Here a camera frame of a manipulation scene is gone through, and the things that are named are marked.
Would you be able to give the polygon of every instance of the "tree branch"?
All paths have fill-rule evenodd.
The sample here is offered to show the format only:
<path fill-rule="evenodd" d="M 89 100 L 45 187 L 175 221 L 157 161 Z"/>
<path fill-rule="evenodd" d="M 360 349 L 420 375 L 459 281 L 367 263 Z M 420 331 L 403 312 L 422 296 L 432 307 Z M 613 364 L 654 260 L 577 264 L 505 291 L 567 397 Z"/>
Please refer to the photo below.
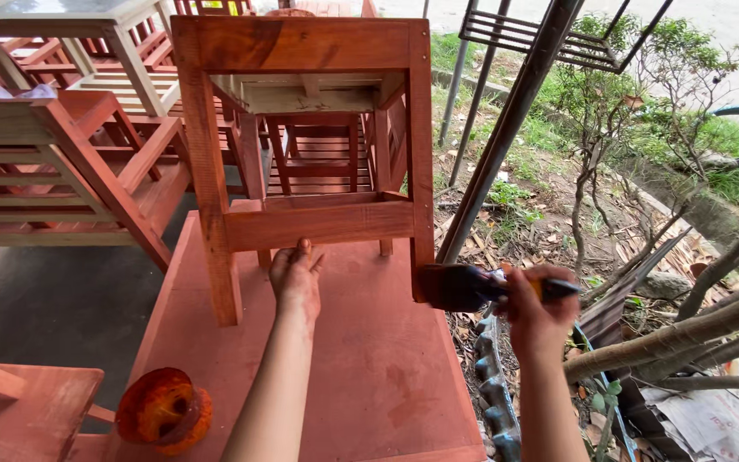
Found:
<path fill-rule="evenodd" d="M 739 390 L 739 376 L 671 377 L 658 382 L 670 390 Z"/>

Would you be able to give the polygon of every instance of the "stone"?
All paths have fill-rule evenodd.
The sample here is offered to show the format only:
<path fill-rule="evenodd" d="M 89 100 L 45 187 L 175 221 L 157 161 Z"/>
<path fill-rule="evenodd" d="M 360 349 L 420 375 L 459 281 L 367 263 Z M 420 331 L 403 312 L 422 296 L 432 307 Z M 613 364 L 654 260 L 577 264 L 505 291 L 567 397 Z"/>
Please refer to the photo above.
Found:
<path fill-rule="evenodd" d="M 709 150 L 700 155 L 700 161 L 704 169 L 734 169 L 737 167 L 734 157 Z"/>
<path fill-rule="evenodd" d="M 692 282 L 681 275 L 652 271 L 635 289 L 635 293 L 647 299 L 674 300 L 690 289 L 692 289 Z"/>

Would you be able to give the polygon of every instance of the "wooden tabletop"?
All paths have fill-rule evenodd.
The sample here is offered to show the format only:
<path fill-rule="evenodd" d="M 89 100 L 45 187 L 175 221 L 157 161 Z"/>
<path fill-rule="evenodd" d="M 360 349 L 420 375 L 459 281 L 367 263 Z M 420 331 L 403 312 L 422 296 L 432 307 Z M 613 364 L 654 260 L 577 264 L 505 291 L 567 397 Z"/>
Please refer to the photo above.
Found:
<path fill-rule="evenodd" d="M 411 300 L 408 245 L 399 239 L 394 247 L 380 257 L 377 242 L 327 246 L 303 462 L 486 460 L 444 314 Z M 244 318 L 219 328 L 199 218 L 190 212 L 130 373 L 133 382 L 159 367 L 185 371 L 213 400 L 207 437 L 170 458 L 114 440 L 110 460 L 219 460 L 275 316 L 255 252 L 236 257 Z"/>

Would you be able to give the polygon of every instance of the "stained hand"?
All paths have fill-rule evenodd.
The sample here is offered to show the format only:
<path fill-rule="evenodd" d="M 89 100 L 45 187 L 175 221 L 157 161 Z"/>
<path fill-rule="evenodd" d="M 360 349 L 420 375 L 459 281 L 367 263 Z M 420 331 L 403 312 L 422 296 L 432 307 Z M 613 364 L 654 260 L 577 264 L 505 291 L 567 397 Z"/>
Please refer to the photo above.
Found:
<path fill-rule="evenodd" d="M 269 280 L 275 293 L 276 315 L 301 311 L 307 324 L 315 322 L 321 311 L 319 275 L 324 254 L 312 247 L 310 240 L 301 238 L 295 248 L 283 248 L 272 258 Z"/>
<path fill-rule="evenodd" d="M 566 268 L 541 265 L 527 270 L 512 268 L 507 275 L 509 297 L 496 313 L 506 312 L 511 325 L 510 342 L 521 365 L 525 361 L 560 362 L 563 344 L 580 312 L 576 295 L 541 303 L 529 280 L 557 278 L 575 283 Z"/>

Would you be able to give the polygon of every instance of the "green leaf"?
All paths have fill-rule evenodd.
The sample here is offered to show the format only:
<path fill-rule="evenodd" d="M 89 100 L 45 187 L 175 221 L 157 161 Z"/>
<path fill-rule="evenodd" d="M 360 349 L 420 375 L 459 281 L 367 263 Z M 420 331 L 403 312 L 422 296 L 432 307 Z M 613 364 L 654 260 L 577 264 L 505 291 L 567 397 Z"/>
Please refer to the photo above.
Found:
<path fill-rule="evenodd" d="M 611 382 L 608 387 L 606 387 L 606 393 L 617 396 L 621 394 L 621 381 L 616 380 L 614 382 Z"/>
<path fill-rule="evenodd" d="M 592 407 L 600 412 L 603 412 L 606 409 L 606 402 L 603 400 L 603 395 L 601 393 L 595 393 L 594 396 L 592 396 Z"/>

